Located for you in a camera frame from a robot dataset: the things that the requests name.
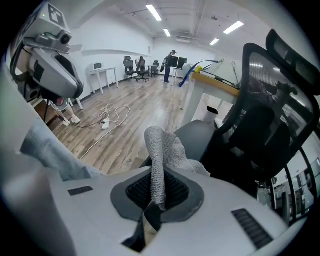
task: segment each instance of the sneaker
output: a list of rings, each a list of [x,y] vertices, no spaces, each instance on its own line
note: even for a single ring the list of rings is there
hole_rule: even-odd
[[[74,123],[74,124],[79,124],[80,123],[80,119],[74,114],[71,117],[71,122]]]
[[[64,126],[69,126],[70,125],[70,121],[68,119],[66,119],[65,117],[63,118],[64,121],[62,121]]]

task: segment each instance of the gray fabric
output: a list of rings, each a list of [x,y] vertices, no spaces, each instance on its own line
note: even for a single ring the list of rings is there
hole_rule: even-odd
[[[58,170],[63,181],[103,175],[100,170],[77,159],[38,118],[27,133],[21,152],[38,159],[45,167]]]
[[[160,209],[166,208],[164,166],[210,176],[202,163],[187,159],[185,147],[175,134],[164,131],[160,127],[151,126],[145,130],[144,139],[152,160],[151,198]]]

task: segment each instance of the desk leg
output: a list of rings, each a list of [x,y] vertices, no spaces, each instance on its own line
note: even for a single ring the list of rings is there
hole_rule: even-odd
[[[194,84],[190,102],[186,108],[181,127],[190,123],[192,121],[192,118],[194,118],[194,115],[197,111],[198,105],[201,101],[201,97],[202,97],[202,94],[204,94],[204,91],[205,91],[205,88],[202,87],[201,85],[200,86],[197,85],[197,82]]]
[[[79,98],[76,98],[76,102],[78,102],[78,105],[79,105],[80,109],[83,110],[84,107],[82,106],[81,101],[80,101]]]
[[[97,77],[98,77],[98,82],[99,82],[100,92],[101,92],[102,94],[104,94],[104,90],[102,89],[101,81],[100,81],[100,73],[97,73],[96,75],[97,75]]]
[[[109,88],[110,85],[109,85],[109,81],[108,81],[108,71],[107,70],[105,71],[105,80],[106,80],[106,86]]]
[[[114,71],[114,79],[115,79],[116,87],[119,88],[119,82],[118,82],[117,75],[116,75],[116,69],[114,69],[113,71]]]
[[[73,108],[73,107],[74,107],[74,105],[72,104],[71,99],[68,99],[68,101],[69,101],[69,104],[70,104],[71,108]]]
[[[182,98],[182,102],[181,102],[181,106],[180,106],[181,110],[186,108],[186,100],[187,100],[187,97],[188,97],[189,87],[190,86],[188,84],[188,81],[186,81],[184,83],[184,85],[182,86],[182,88],[184,88],[184,94],[183,94],[183,98]]]
[[[93,93],[93,94],[96,94],[94,88],[92,87],[92,84],[91,84],[90,80],[89,80],[89,86],[90,86],[90,88],[91,88],[92,93]]]
[[[173,83],[176,83],[176,79],[177,79],[177,69],[175,69],[175,73],[173,74],[174,80]]]

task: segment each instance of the wooden floor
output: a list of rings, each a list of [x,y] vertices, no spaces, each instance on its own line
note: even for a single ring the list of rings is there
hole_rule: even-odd
[[[110,112],[110,120],[117,119],[114,113],[117,107],[129,106],[131,109],[125,122],[100,140],[82,161],[105,174],[116,174],[139,168],[149,155],[144,139],[145,130],[150,126],[159,126],[168,132],[174,132],[180,127],[185,110],[180,109],[184,89],[178,87],[179,82],[173,85],[164,84],[163,76],[150,78],[148,82],[126,80],[119,83],[119,89],[112,86],[105,88],[104,94],[100,92],[93,94],[82,102],[83,110],[80,110],[77,104],[74,105],[73,111],[81,120],[79,126],[98,122],[101,108],[105,107],[111,98],[114,107]],[[207,105],[217,108],[219,103],[220,99],[204,94],[193,119],[201,120]],[[127,108],[119,109],[118,124],[126,117],[127,112]],[[115,123],[110,123],[109,130],[106,131],[102,130],[102,124],[79,128],[71,125],[64,126],[57,119],[49,128],[80,159],[102,135],[114,126],[116,126]]]

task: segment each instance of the white cable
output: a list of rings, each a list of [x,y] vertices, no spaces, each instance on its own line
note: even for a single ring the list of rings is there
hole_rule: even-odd
[[[103,108],[101,108],[101,111],[103,111],[103,113],[102,113],[102,115],[104,114],[104,113],[108,113],[109,115],[110,115],[110,110],[111,110],[111,108],[108,106],[109,104],[110,104],[110,102],[111,102],[111,100],[109,101],[109,103],[105,106],[105,107],[103,107]],[[100,139],[98,139],[97,140],[97,142],[95,143],[95,144],[93,144],[89,149],[88,149],[88,151],[80,158],[80,160],[82,160],[88,153],[89,153],[89,151],[95,146],[95,145],[97,145],[98,144],[98,142],[99,141],[101,141],[105,136],[107,136],[109,133],[111,133],[115,128],[117,128],[117,127],[119,127],[120,125],[122,125],[125,121],[126,121],[126,119],[128,118],[128,114],[129,114],[129,112],[130,112],[130,107],[128,107],[128,106],[118,106],[116,109],[115,109],[115,111],[114,111],[114,113],[118,116],[118,120],[117,121],[110,121],[110,122],[114,122],[114,123],[117,123],[118,121],[119,121],[119,115],[118,115],[118,113],[117,113],[117,109],[120,109],[120,108],[128,108],[129,109],[129,111],[126,113],[126,116],[125,116],[125,119],[123,119],[123,121],[120,123],[120,124],[118,124],[117,126],[115,126],[115,127],[113,127],[110,131],[108,131],[105,135],[103,135]]]
[[[111,109],[112,109],[113,106],[114,106],[112,103],[110,103],[113,98],[114,98],[114,97],[112,96],[111,99],[110,99],[110,101],[108,102],[108,104],[100,109],[100,111],[103,111],[103,112],[101,112],[101,113],[98,115],[98,118],[102,117],[105,113],[108,114],[107,118],[109,118],[109,116],[110,116],[110,111],[111,111]]]

